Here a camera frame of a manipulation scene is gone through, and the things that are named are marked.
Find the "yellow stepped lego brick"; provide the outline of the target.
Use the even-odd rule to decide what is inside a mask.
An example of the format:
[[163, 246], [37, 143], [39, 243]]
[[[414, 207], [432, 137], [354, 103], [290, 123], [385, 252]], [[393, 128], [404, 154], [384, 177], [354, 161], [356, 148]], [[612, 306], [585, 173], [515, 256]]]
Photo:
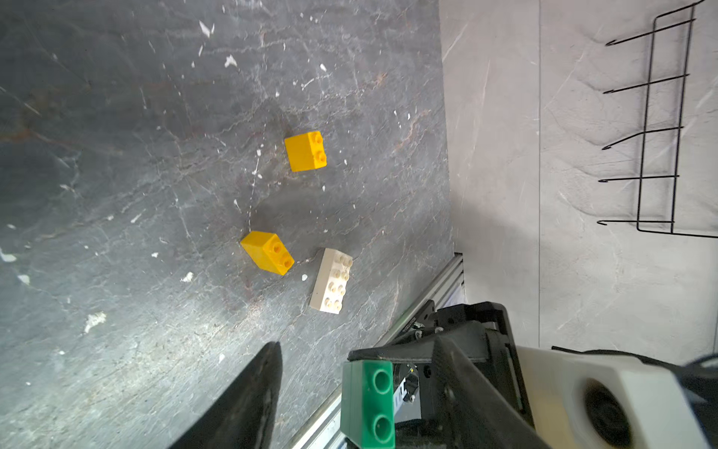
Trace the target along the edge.
[[263, 271], [284, 276], [295, 263], [277, 234], [252, 231], [240, 245]]

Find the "green lego brick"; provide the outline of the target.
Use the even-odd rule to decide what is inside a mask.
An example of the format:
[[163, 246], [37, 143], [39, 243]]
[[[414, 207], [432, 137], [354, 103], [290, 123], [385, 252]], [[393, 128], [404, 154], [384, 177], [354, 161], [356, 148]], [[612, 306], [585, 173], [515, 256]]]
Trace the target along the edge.
[[389, 361], [345, 362], [340, 431], [358, 448], [395, 448], [394, 374]]

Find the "white long lego brick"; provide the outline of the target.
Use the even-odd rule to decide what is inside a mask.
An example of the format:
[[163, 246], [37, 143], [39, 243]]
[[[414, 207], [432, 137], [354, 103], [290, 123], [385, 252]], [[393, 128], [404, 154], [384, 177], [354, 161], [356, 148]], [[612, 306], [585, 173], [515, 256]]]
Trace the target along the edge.
[[346, 295], [353, 258], [339, 250], [326, 248], [310, 298], [310, 307], [328, 314], [339, 314]]

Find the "small yellow lego brick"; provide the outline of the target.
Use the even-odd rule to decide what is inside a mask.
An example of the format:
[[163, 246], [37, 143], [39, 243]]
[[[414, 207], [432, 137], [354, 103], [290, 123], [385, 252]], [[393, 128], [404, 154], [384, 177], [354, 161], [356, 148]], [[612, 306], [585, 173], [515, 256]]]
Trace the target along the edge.
[[286, 138], [284, 144], [293, 172], [324, 168], [327, 165], [327, 156], [320, 131]]

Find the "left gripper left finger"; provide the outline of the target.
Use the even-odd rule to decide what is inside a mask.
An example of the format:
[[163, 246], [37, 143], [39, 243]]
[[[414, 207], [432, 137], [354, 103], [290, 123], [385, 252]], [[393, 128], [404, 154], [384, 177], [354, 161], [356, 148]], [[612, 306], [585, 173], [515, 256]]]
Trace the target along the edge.
[[282, 349], [267, 343], [174, 448], [267, 448], [282, 383]]

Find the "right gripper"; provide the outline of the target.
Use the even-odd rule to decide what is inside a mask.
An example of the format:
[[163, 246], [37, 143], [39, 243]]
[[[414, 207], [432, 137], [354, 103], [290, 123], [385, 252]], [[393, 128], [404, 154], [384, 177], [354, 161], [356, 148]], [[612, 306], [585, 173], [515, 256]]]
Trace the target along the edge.
[[428, 303], [388, 344], [354, 350], [348, 361], [389, 361], [394, 374], [395, 448], [448, 448], [439, 422], [436, 369], [439, 337], [453, 340], [531, 428], [517, 349], [506, 309], [492, 302], [435, 309]]

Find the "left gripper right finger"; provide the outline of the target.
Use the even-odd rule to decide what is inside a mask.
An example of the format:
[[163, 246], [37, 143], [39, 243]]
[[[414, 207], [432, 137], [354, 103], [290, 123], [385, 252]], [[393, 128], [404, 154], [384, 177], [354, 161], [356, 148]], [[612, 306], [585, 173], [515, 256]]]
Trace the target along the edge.
[[439, 337], [436, 369], [439, 422], [448, 448], [546, 448], [453, 340]]

